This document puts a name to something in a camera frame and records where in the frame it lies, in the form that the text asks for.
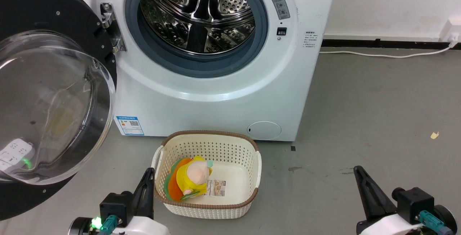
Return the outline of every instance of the plush toy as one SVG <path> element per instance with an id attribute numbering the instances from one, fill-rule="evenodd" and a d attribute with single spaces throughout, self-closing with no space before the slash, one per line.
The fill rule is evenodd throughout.
<path id="1" fill-rule="evenodd" d="M 187 198 L 206 194 L 206 183 L 210 176 L 213 161 L 204 158 L 181 158 L 171 167 L 170 174 L 165 179 L 164 191 L 166 197 L 173 201 L 183 201 Z"/>

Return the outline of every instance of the basket bottom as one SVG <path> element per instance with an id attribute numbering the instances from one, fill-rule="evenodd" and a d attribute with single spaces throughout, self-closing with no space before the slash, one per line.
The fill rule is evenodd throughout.
<path id="1" fill-rule="evenodd" d="M 247 170 L 238 164 L 214 162 L 208 186 L 208 194 L 190 198 L 186 202 L 214 205 L 240 204 L 251 195 Z"/>

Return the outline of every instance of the blue and white sticker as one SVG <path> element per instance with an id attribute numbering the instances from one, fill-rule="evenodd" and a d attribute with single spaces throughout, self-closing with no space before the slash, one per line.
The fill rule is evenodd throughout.
<path id="1" fill-rule="evenodd" d="M 117 116 L 117 120 L 125 135 L 144 136 L 138 117 Z"/>

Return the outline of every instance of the green led light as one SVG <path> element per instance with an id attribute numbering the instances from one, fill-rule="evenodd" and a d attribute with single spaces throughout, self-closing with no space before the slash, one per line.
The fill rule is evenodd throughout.
<path id="1" fill-rule="evenodd" d="M 26 158 L 22 158 L 21 160 L 22 160 L 22 162 L 24 162 L 26 164 L 28 169 L 32 168 L 32 163 L 30 162 L 30 160 L 28 160 Z"/>
<path id="2" fill-rule="evenodd" d="M 100 229 L 102 227 L 101 217 L 91 219 L 91 228 Z"/>

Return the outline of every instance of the gray floor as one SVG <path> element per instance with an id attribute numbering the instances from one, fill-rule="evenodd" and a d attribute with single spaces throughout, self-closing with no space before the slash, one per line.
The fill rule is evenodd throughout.
<path id="1" fill-rule="evenodd" d="M 356 165 L 364 166 L 388 194 L 397 186 L 419 186 L 461 216 L 460 56 L 460 51 L 407 59 L 321 55 L 296 151 L 290 143 L 258 143 L 263 174 L 247 215 L 192 219 L 173 215 L 155 201 L 155 219 L 173 235 L 352 235 L 364 219 L 351 170 Z M 432 132 L 440 136 L 432 140 Z M 68 185 L 39 207 L 0 222 L 0 234 L 66 234 L 74 218 L 97 215 L 109 192 L 133 191 L 161 140 L 123 137 L 114 126 Z"/>

